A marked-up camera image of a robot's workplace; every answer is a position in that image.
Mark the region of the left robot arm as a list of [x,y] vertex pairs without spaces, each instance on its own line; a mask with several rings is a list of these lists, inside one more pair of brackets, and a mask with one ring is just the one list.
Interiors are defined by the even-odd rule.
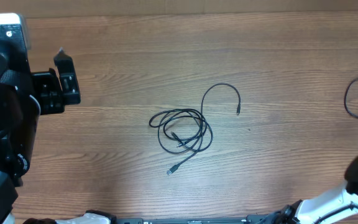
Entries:
[[32,73],[25,52],[0,49],[0,223],[30,168],[39,117],[81,101],[73,59],[60,50],[53,61],[56,69]]

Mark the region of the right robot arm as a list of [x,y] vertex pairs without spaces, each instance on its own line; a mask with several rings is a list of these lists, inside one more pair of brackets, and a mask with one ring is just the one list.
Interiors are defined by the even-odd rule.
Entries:
[[273,223],[335,223],[358,214],[358,156],[349,164],[344,182],[308,200],[299,200],[276,213]]

